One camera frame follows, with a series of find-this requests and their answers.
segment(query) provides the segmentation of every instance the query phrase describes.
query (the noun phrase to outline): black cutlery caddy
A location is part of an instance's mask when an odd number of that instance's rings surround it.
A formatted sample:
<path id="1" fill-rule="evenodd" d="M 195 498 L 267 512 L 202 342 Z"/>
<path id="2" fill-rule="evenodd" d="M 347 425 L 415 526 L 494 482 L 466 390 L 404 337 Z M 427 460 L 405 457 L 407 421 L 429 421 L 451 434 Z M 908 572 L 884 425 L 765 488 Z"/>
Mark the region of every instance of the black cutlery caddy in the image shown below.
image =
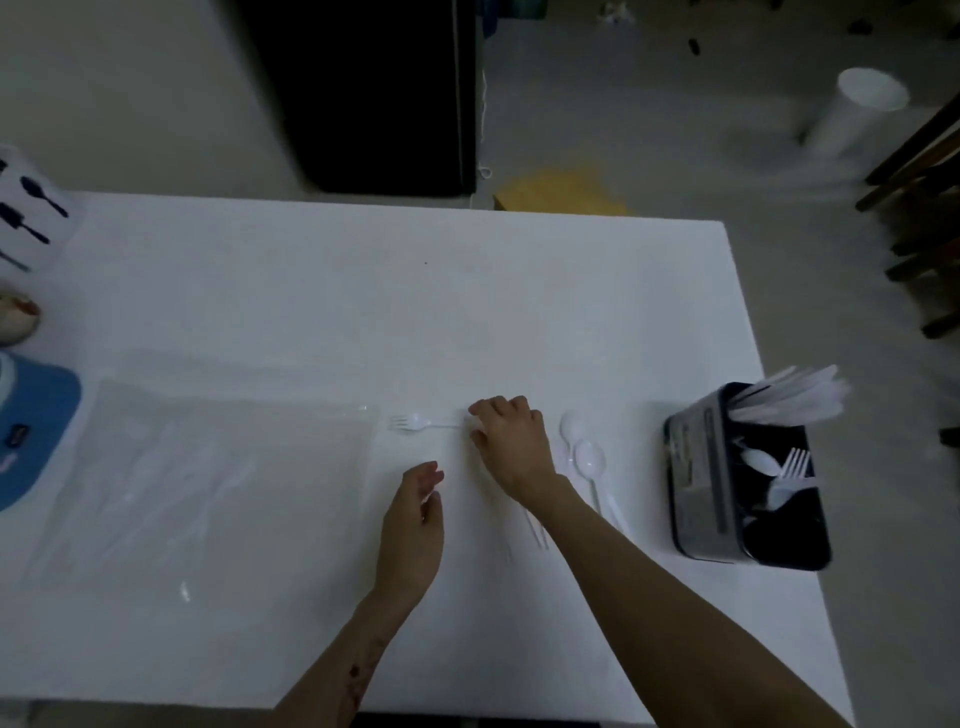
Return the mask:
<path id="1" fill-rule="evenodd" d="M 674 544 L 692 559 L 823 569 L 832 554 L 818 490 L 767 511 L 771 478 L 744 463 L 734 443 L 743 438 L 783 463 L 792 448 L 809 450 L 806 430 L 732 421 L 727 404 L 749 386 L 726 384 L 663 424 Z"/>

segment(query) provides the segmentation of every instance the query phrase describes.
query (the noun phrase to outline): forearm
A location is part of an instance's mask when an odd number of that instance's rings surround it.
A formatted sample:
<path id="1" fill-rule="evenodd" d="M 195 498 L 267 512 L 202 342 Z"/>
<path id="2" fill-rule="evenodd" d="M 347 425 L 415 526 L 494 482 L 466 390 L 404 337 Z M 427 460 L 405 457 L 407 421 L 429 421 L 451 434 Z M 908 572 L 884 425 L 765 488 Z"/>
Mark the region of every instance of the forearm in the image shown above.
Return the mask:
<path id="1" fill-rule="evenodd" d="M 349 726 L 373 671 L 410 608 L 371 592 L 324 654 L 277 704 L 270 728 Z"/>
<path id="2" fill-rule="evenodd" d="M 565 478 L 535 511 L 658 725 L 846 725 L 763 645 L 598 516 Z"/>

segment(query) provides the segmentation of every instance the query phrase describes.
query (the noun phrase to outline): hand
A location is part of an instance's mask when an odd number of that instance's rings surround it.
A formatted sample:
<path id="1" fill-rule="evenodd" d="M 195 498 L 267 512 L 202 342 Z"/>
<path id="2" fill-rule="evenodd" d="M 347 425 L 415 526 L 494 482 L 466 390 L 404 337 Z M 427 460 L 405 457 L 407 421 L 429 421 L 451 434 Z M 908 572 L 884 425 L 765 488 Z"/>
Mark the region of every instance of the hand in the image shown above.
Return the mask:
<path id="1" fill-rule="evenodd" d="M 508 496 L 533 511 L 557 478 L 543 415 L 525 397 L 480 400 L 469 412 L 483 423 L 485 431 L 474 430 L 470 439 L 487 470 Z"/>
<path id="2" fill-rule="evenodd" d="M 435 462 L 411 468 L 383 517 L 373 591 L 407 610 L 420 603 L 440 568 L 444 509 L 434 488 L 443 479 Z"/>

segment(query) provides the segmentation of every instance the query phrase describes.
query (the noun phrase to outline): white tabletop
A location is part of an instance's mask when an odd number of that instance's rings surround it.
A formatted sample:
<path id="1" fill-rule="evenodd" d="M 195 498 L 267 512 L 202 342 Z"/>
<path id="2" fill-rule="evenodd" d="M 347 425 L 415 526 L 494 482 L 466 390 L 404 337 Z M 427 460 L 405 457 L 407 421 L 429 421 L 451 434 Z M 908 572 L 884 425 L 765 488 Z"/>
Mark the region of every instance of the white tabletop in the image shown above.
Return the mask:
<path id="1" fill-rule="evenodd" d="M 73 368 L 87 396 L 35 488 L 0 513 L 0 695 L 272 706 L 370 584 L 376 527 L 399 473 L 437 459 L 447 472 L 444 560 L 364 708 L 650 719 L 557 549 L 537 549 L 509 504 L 491 516 L 456 430 L 378 429 L 358 546 L 350 556 L 318 554 L 324 578 L 307 585 L 316 600 L 252 616 L 242 604 L 191 610 L 18 583 L 97 381 L 138 352 L 162 352 L 300 368 L 311 373 L 311 396 L 385 414 L 448 415 L 522 393 L 556 437 L 561 414 L 582 411 L 639 545 L 852 715 L 816 574 L 696 562 L 670 541 L 664 418 L 724 382 L 761 376 L 720 223 L 84 200 L 84 225 L 49 273 L 7 276 L 46 310 L 24 352 Z"/>

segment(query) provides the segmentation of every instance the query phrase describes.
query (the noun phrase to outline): clear plastic bag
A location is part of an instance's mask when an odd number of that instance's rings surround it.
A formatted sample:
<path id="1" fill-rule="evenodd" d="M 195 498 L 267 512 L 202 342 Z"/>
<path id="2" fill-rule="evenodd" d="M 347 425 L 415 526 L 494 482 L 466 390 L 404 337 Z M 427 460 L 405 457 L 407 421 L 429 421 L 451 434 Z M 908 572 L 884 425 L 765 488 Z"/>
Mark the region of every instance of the clear plastic bag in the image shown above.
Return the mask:
<path id="1" fill-rule="evenodd" d="M 22 586 L 260 612 L 337 570 L 375 411 L 130 381 L 101 384 Z"/>

